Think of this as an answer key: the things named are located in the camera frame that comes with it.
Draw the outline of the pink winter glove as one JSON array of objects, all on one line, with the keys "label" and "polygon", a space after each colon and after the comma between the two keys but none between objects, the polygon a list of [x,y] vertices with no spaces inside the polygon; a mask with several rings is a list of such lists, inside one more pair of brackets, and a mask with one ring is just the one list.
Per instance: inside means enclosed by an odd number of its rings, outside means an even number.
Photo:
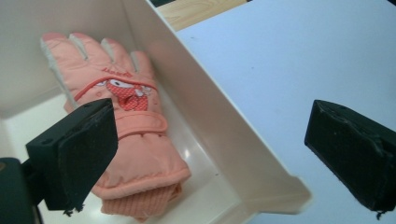
[{"label": "pink winter glove", "polygon": [[112,101],[119,148],[92,189],[103,213],[140,222],[161,215],[191,171],[166,135],[147,54],[82,33],[46,33],[40,44],[66,95],[67,112],[98,99]]}]

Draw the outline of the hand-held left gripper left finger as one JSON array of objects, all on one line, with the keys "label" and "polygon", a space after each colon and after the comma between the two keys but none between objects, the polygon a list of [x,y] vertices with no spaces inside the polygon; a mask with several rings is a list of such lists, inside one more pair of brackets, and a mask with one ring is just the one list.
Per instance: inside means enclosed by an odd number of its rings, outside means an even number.
[{"label": "hand-held left gripper left finger", "polygon": [[26,145],[28,185],[35,204],[67,216],[81,211],[118,149],[109,99],[80,106]]}]

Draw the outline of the light blue table mat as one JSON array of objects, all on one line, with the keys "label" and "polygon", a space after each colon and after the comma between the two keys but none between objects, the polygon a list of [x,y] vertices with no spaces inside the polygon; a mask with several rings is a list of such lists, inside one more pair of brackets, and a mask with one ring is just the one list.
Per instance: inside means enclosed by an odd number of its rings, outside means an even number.
[{"label": "light blue table mat", "polygon": [[313,194],[298,215],[250,224],[396,224],[361,206],[304,145],[317,99],[396,131],[396,6],[388,0],[251,0],[179,32],[277,157]]}]

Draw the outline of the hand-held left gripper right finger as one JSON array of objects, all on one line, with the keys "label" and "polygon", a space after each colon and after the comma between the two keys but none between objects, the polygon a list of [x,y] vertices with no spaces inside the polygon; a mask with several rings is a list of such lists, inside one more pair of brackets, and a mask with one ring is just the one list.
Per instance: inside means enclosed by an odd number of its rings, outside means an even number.
[{"label": "hand-held left gripper right finger", "polygon": [[377,217],[396,209],[396,132],[346,106],[316,100],[304,144]]}]

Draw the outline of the white box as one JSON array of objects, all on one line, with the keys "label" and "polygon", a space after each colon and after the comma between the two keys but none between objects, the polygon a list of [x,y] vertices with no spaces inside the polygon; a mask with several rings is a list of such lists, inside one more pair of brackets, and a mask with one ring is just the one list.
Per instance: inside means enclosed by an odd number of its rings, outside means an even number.
[{"label": "white box", "polygon": [[260,212],[296,214],[311,201],[150,0],[0,0],[0,157],[25,160],[26,144],[64,117],[64,95],[40,48],[46,32],[110,37],[150,57],[168,136],[191,169],[166,212],[139,223],[108,216],[90,196],[45,224],[246,224]]}]

